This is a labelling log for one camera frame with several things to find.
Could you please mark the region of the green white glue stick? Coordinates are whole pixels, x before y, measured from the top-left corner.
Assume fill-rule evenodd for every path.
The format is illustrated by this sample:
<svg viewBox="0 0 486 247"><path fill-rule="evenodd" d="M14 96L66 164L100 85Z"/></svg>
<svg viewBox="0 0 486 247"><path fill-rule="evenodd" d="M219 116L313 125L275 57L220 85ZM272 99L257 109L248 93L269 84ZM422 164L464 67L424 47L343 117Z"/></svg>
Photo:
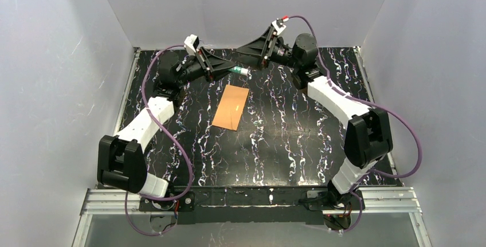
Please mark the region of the green white glue stick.
<svg viewBox="0 0 486 247"><path fill-rule="evenodd" d="M246 68L242 68L240 66L234 66L231 69L229 69L231 72L238 74L238 75L244 75L248 76L249 75L249 70Z"/></svg>

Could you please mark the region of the brown paper envelope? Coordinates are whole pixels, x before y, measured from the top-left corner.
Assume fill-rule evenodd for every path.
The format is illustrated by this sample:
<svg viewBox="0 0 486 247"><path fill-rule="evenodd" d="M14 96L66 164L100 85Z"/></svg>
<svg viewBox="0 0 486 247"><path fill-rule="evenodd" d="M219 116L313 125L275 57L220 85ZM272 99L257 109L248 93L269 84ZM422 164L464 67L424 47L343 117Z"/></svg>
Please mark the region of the brown paper envelope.
<svg viewBox="0 0 486 247"><path fill-rule="evenodd" d="M237 131L248 95L248 88L227 85L224 88L211 125Z"/></svg>

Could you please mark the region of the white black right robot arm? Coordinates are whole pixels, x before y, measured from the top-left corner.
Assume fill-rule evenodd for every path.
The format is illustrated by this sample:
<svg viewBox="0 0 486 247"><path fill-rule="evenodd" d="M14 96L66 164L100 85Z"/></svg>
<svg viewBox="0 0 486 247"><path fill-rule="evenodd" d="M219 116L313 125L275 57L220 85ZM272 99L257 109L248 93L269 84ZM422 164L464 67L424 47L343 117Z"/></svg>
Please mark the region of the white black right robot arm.
<svg viewBox="0 0 486 247"><path fill-rule="evenodd" d="M393 149L388 113L355 101L325 76L326 70L317 63L320 56L313 35L299 34L294 45L288 46L280 31L269 26L259 38L238 47L236 51L242 55L244 64L257 69L266 68L270 62L292 68L294 86L305 90L309 98L344 125L346 158L327 185L336 196L353 191L376 162Z"/></svg>

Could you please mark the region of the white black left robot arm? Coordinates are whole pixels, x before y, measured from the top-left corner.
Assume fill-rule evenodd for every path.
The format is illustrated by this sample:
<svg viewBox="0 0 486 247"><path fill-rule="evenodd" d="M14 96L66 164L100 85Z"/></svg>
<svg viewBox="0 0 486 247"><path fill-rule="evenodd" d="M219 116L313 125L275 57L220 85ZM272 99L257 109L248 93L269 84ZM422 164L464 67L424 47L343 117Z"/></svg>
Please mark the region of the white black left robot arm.
<svg viewBox="0 0 486 247"><path fill-rule="evenodd" d="M122 130L114 135L105 135L99 141L97 181L104 185L138 194L155 201L171 201L182 198L191 188L194 175L191 161L182 145L165 127L175 113L183 89L189 82L205 78L212 83L220 80L236 67L236 63L210 53L204 47L187 49L189 59L179 62L171 59L175 46L158 51L152 58L142 81L144 108ZM157 82L151 97L147 96L146 84L150 68L160 67ZM181 152L189 172L186 188L178 195L167 196L169 183L148 172L144 152L158 131L169 137Z"/></svg>

